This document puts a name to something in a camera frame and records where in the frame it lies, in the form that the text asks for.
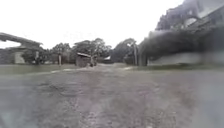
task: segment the vegetation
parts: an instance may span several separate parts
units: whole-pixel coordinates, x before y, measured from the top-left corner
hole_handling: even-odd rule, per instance
[[[126,60],[129,56],[134,55],[133,44],[135,44],[135,40],[132,38],[126,39],[120,42],[113,50],[111,59],[114,62],[124,62],[124,57],[126,56]]]
[[[58,63],[58,56],[62,56],[63,63],[75,63],[76,53],[86,53],[97,57],[108,57],[111,53],[111,46],[106,45],[103,39],[97,38],[93,41],[84,40],[75,43],[73,47],[70,47],[68,43],[59,43],[52,49],[41,50],[39,58],[35,58],[35,50],[26,50],[22,57],[26,63],[36,64],[50,61],[52,63]]]

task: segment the wet road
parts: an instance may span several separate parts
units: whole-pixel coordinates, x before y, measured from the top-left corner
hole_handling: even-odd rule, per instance
[[[221,128],[222,71],[115,65],[0,77],[2,128]]]

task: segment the sky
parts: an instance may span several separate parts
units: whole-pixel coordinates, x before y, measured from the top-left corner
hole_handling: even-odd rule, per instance
[[[115,47],[134,38],[140,43],[166,10],[183,0],[0,0],[0,32],[43,43],[102,38]],[[0,47],[19,45],[0,42]]]

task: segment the white wall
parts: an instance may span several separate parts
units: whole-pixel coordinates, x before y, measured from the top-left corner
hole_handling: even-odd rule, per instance
[[[166,65],[178,63],[199,63],[201,62],[201,55],[197,53],[180,53],[172,56],[164,56],[156,61],[148,61],[148,65]]]
[[[148,61],[148,65],[167,65],[178,63],[224,64],[224,51],[201,53],[180,53],[164,56],[156,61]]]
[[[24,64],[25,61],[22,58],[23,52],[15,52],[15,64]]]

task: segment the road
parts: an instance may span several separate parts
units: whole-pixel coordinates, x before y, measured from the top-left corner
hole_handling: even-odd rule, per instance
[[[117,65],[0,77],[2,128],[223,128],[222,71]]]

